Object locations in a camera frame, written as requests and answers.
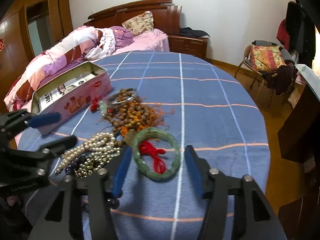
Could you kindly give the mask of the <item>silver metal bangle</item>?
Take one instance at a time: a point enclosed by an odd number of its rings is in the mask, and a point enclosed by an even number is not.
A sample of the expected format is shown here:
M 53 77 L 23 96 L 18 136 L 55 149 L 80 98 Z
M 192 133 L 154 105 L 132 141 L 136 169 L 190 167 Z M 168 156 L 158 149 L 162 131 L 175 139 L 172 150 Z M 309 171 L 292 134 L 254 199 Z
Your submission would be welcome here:
M 116 94 L 108 97 L 107 103 L 113 107 L 132 101 L 137 96 L 136 88 L 121 89 Z

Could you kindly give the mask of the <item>green jade bangle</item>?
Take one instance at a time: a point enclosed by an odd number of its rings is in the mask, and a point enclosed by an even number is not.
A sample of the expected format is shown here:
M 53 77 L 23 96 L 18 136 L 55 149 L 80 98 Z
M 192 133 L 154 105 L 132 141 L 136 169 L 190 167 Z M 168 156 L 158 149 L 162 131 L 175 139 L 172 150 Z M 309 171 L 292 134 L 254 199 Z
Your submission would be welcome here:
M 167 168 L 161 155 L 166 151 L 156 148 L 150 139 L 161 139 L 170 144 L 174 150 L 171 168 Z M 171 179 L 181 164 L 180 148 L 176 139 L 170 133 L 155 127 L 146 128 L 138 132 L 132 141 L 132 156 L 139 171 L 151 180 L 164 181 Z

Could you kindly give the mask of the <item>printed paper in tin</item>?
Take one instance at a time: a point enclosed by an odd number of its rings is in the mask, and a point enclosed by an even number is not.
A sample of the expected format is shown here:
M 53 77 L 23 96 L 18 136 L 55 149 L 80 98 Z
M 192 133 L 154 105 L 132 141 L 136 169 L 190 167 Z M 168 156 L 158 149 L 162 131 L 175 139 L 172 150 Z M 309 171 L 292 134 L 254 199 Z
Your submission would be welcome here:
M 57 88 L 54 88 L 52 91 L 44 94 L 39 98 L 38 101 L 39 111 L 43 111 L 55 101 L 63 97 L 65 94 L 69 93 L 71 90 L 79 87 L 80 85 L 91 80 L 94 77 L 96 77 L 96 75 L 94 75 L 93 73 L 84 72 L 83 74 L 80 74 L 79 76 L 68 80 L 67 82 L 59 85 Z

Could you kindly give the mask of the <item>pink metal tin box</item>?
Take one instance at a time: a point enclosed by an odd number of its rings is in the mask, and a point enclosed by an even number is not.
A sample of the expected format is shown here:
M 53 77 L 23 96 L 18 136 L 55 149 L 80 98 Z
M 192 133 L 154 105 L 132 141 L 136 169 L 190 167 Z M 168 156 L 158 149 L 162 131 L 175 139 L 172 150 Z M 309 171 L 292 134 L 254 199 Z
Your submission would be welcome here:
M 83 74 L 84 72 L 91 72 L 96 75 L 96 77 L 71 90 L 69 93 L 65 94 L 43 111 L 39 111 L 38 101 L 41 96 L 52 91 L 54 88 L 57 88 L 59 85 L 67 82 L 68 80 Z M 109 74 L 104 68 L 91 62 L 85 62 L 72 69 L 69 69 L 42 87 L 38 88 L 33 93 L 31 100 L 31 113 L 43 115 L 58 112 L 61 115 L 59 122 L 48 126 L 39 127 L 38 131 L 42 135 L 47 135 L 75 113 L 90 105 L 94 98 L 98 98 L 99 100 L 111 90 L 112 86 Z

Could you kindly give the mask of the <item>small red charm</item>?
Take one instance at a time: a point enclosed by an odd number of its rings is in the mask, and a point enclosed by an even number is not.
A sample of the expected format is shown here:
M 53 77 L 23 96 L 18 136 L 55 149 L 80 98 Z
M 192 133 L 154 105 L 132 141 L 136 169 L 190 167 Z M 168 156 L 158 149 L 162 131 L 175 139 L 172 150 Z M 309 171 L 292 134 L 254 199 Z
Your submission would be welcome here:
M 90 106 L 90 110 L 91 110 L 92 113 L 95 113 L 95 112 L 100 110 L 98 98 L 94 98 L 92 100 L 92 103 L 91 103 L 91 106 Z

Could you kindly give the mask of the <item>red paper wardrobe decoration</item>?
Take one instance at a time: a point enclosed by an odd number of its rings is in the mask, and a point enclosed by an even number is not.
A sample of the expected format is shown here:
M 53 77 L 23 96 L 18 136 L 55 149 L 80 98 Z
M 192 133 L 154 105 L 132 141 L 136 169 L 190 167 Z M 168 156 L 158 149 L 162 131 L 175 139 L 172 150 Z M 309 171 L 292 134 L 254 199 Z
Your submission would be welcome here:
M 0 51 L 3 51 L 4 50 L 4 42 L 3 42 L 3 39 L 0 39 Z

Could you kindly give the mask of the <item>pink patchwork quilt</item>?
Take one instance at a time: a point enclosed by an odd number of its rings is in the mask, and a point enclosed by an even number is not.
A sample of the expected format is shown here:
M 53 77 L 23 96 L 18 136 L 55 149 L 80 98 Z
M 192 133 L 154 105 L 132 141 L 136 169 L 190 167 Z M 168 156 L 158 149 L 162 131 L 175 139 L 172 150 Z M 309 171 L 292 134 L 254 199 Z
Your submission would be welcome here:
M 31 100 L 45 78 L 56 74 L 71 62 L 79 58 L 97 60 L 112 55 L 115 49 L 116 38 L 111 28 L 85 25 L 75 29 L 27 65 L 4 98 L 8 111 L 21 109 Z

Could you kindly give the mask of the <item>blue plaid tablecloth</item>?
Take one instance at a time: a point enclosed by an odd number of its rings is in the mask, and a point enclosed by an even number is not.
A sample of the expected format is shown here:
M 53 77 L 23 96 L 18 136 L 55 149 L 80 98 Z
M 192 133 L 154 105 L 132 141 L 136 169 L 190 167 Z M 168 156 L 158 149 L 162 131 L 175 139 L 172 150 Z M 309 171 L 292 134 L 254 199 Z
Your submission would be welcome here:
M 266 188 L 270 150 L 264 117 L 231 75 L 178 53 L 133 51 L 97 64 L 107 70 L 115 92 L 136 88 L 145 103 L 165 111 L 164 129 L 180 148 L 192 145 L 211 167 L 232 177 L 250 174 Z M 196 239 L 206 206 L 185 165 L 159 183 L 131 163 L 112 217 L 119 239 Z

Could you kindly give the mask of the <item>purple garment on bed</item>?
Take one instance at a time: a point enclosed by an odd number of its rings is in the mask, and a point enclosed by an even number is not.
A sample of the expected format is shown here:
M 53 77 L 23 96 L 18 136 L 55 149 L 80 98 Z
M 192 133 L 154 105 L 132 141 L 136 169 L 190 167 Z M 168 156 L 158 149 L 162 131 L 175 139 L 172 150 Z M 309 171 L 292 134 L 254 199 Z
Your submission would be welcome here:
M 116 41 L 116 49 L 129 46 L 133 42 L 133 33 L 129 29 L 121 26 L 112 26 L 111 29 Z

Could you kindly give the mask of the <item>wooden bed with headboard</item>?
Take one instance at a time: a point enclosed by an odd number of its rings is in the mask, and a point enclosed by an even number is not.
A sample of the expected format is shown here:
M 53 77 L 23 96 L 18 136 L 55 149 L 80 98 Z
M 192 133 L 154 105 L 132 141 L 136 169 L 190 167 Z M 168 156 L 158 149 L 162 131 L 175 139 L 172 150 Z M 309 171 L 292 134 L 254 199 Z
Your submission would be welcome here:
M 138 1 L 89 16 L 86 25 L 27 64 L 4 98 L 7 110 L 22 109 L 35 90 L 72 64 L 133 50 L 169 51 L 168 35 L 178 33 L 181 12 L 181 7 L 171 2 Z

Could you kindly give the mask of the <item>dark red garment on chair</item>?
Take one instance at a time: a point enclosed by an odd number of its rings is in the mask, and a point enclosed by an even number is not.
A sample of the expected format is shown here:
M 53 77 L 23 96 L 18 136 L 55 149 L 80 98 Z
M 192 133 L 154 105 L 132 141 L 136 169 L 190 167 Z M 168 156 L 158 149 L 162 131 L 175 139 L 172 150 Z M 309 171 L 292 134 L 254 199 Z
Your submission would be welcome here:
M 267 87 L 273 89 L 276 95 L 287 93 L 293 84 L 295 66 L 292 64 L 282 65 L 275 72 L 262 71 L 262 76 L 267 81 Z

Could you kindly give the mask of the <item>pink bed sheet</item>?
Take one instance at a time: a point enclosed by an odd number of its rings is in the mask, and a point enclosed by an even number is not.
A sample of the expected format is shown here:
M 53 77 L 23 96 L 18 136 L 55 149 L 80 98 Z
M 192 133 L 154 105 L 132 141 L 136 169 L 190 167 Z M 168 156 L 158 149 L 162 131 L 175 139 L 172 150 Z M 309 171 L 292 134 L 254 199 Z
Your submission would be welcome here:
M 119 48 L 116 49 L 114 51 L 113 55 L 118 55 L 121 53 L 125 53 L 125 52 L 129 52 L 129 51 L 144 51 L 144 50 L 155 50 L 157 52 L 169 52 L 170 48 L 169 48 L 169 40 L 168 40 L 168 36 L 167 34 L 165 34 L 164 32 L 158 30 L 158 29 L 154 29 L 153 32 L 146 32 L 146 33 L 142 33 L 136 37 L 133 38 L 133 42 L 128 45 L 125 46 L 123 48 Z M 49 81 L 51 81 L 52 79 L 55 79 L 57 76 L 59 76 L 60 74 L 68 71 L 71 68 L 74 68 L 75 66 L 85 62 L 86 59 L 81 56 L 80 58 L 74 60 L 73 62 L 67 64 L 66 66 L 64 66 L 63 68 L 61 68 L 60 70 L 58 70 L 56 73 L 51 74 L 49 76 L 47 76 L 46 78 L 44 78 L 38 88 L 42 87 L 43 85 L 45 85 L 46 83 L 48 83 Z

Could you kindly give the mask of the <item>colourful patchwork cushion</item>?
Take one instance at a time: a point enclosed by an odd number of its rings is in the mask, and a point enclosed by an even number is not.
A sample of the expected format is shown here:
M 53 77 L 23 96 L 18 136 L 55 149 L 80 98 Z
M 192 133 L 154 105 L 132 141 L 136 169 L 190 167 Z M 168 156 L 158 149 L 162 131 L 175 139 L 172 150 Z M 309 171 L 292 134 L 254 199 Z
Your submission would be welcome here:
M 250 45 L 250 59 L 253 69 L 259 72 L 275 72 L 285 65 L 280 46 Z

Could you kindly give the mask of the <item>wooden nightstand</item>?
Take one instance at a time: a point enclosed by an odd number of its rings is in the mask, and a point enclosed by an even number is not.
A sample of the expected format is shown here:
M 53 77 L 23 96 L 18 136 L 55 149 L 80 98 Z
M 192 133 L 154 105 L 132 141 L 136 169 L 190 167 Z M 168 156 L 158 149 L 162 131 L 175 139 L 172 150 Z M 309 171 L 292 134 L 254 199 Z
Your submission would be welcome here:
M 171 52 L 189 54 L 203 60 L 206 59 L 208 38 L 169 35 L 168 40 Z

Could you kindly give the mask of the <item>hanging dark coats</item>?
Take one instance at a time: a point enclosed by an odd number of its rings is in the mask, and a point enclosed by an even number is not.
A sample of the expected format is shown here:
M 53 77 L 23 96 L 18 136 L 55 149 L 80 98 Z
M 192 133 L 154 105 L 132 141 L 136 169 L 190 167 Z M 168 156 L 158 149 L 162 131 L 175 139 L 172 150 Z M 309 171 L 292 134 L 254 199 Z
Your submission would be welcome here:
M 281 21 L 277 40 L 289 52 L 298 52 L 298 63 L 312 67 L 316 55 L 316 28 L 299 0 L 287 4 L 286 17 Z

